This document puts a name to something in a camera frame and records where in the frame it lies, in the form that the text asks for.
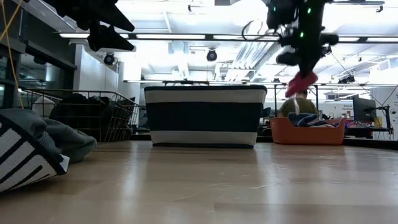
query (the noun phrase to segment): computer monitor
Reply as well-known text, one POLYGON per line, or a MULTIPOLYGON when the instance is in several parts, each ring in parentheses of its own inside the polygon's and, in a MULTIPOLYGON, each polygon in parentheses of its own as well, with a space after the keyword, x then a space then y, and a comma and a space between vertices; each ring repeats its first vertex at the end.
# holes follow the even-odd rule
POLYGON ((376 117, 376 102, 362 99, 359 95, 353 96, 354 119, 356 121, 374 122, 376 117))

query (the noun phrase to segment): white ceiling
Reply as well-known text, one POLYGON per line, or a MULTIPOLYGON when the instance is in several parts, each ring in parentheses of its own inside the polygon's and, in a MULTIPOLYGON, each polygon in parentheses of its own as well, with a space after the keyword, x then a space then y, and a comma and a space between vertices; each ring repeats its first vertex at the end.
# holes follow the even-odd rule
MULTIPOLYGON (((372 35, 398 35, 398 14, 397 0, 384 0, 386 5, 380 13, 376 12, 377 6, 348 6, 348 5, 326 5, 323 25, 326 31, 339 34, 372 34, 372 35)), ((44 7, 41 7, 40 0, 31 0, 23 6, 29 11, 36 11, 35 15, 41 18, 60 32, 78 31, 76 24, 69 18, 56 21, 51 17, 44 7)), ((164 1, 135 1, 119 0, 117 7, 135 25, 134 32, 153 33, 202 33, 202 34, 240 34, 247 22, 251 20, 266 20, 267 8, 261 0, 240 0, 231 6, 215 6, 214 0, 164 0, 164 1)), ((178 70, 180 57, 170 54, 170 41, 163 40, 134 40, 132 44, 137 51, 129 54, 136 54, 141 61, 143 74, 171 74, 172 70, 178 70)), ((218 54, 218 63, 228 60, 238 61, 246 65, 256 64, 271 48, 271 43, 247 43, 246 50, 251 54, 246 59, 239 58, 239 51, 243 50, 242 42, 194 42, 186 41, 187 49, 183 60, 186 61, 191 71, 215 71, 216 63, 206 61, 206 52, 189 50, 190 48, 200 49, 215 48, 218 54)), ((365 63, 383 57, 393 57, 398 53, 398 44, 338 44, 333 47, 334 56, 340 61, 343 67, 349 69, 358 68, 356 73, 369 73, 370 65, 365 63)), ((315 71, 320 79, 330 81, 330 77, 344 72, 337 60, 329 55, 323 58, 316 66, 315 71)), ((298 70, 297 67, 286 67, 275 64, 275 56, 271 57, 263 66, 257 67, 258 77, 271 80, 275 75, 282 72, 283 79, 289 80, 298 70)))

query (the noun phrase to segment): yellow cable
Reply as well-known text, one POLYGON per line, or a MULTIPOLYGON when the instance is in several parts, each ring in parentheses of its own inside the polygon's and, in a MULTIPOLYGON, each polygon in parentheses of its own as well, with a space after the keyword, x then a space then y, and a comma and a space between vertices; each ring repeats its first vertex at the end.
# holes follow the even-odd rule
POLYGON ((1 34, 0 40, 3 38, 4 34, 6 35, 6 39, 7 39, 7 45, 8 45, 8 54, 9 54, 9 58, 11 61, 11 70, 12 70, 12 74, 14 75, 14 81, 15 81, 15 87, 16 87, 16 91, 17 91, 17 95, 19 98, 19 101, 21 103, 21 108, 24 109, 24 104, 22 103, 22 98, 19 94, 19 89, 18 89, 18 78, 17 75, 15 73, 15 67, 14 67, 14 61, 12 60, 12 53, 11 53, 11 47, 10 47, 10 41, 9 41, 9 37, 8 37, 8 28, 12 22, 12 20, 15 18, 15 15, 17 14, 16 12, 19 9, 19 6, 21 6, 22 0, 19 2, 17 9, 15 10, 14 14, 12 15, 9 23, 7 24, 7 18, 6 18, 6 10, 4 8, 4 2, 1 4, 1 8, 2 8, 2 18, 4 20, 4 25, 6 26, 5 30, 3 31, 3 33, 1 34))

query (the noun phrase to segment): security camera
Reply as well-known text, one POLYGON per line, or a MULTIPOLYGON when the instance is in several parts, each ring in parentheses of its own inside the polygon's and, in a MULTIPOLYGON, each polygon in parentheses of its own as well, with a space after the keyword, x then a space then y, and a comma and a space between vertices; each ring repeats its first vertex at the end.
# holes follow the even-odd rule
POLYGON ((106 56, 104 57, 105 65, 112 66, 112 65, 116 64, 116 62, 118 62, 118 60, 114 57, 114 53, 113 52, 106 53, 106 56))
POLYGON ((217 53, 215 49, 210 49, 209 52, 207 53, 207 61, 208 62, 214 62, 217 60, 217 53))

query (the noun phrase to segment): red object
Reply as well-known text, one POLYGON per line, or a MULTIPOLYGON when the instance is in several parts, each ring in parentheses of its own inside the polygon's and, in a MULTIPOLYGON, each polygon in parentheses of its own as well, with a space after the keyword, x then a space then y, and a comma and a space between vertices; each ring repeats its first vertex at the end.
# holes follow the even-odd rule
POLYGON ((309 73, 305 78, 301 78, 301 73, 297 72, 296 76, 289 82, 289 88, 287 89, 285 96, 291 97, 300 90, 307 90, 308 87, 315 83, 318 77, 315 73, 309 73))
POLYGON ((339 123, 335 128, 293 127, 288 118, 270 120, 272 139, 278 144, 340 145, 344 139, 346 119, 328 120, 327 123, 339 123))

